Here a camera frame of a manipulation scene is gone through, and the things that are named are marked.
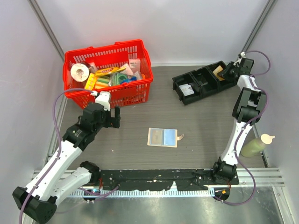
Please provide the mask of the beige leather card holder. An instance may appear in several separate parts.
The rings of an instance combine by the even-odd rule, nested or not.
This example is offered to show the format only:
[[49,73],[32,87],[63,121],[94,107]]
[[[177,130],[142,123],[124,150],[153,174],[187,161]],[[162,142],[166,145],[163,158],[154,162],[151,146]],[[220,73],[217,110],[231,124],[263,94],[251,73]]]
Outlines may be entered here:
[[183,137],[184,134],[178,136],[177,129],[149,128],[147,145],[177,148],[178,141]]

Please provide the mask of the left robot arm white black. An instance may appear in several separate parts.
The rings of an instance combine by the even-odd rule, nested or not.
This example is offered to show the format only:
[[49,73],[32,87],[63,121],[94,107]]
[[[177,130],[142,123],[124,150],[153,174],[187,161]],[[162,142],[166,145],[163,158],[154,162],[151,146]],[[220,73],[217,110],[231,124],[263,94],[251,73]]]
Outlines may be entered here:
[[55,214],[58,205],[74,190],[88,184],[99,183],[101,171],[95,164],[85,161],[64,180],[61,176],[94,141],[102,128],[120,127],[121,108],[110,109],[102,104],[89,103],[78,121],[70,126],[59,139],[58,149],[39,174],[26,187],[17,187],[12,196],[20,209],[18,222],[22,223],[26,214],[40,224],[47,223]]

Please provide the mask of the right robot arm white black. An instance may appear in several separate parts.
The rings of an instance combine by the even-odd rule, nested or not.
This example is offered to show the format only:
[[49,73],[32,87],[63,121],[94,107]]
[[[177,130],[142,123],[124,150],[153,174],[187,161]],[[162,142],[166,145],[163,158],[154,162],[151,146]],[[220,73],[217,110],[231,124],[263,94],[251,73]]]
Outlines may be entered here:
[[236,62],[230,62],[219,73],[226,81],[236,81],[241,92],[232,111],[234,127],[228,144],[211,172],[211,179],[216,184],[230,182],[235,178],[244,141],[267,106],[267,94],[258,88],[254,76],[250,74],[253,65],[254,60],[240,55]]

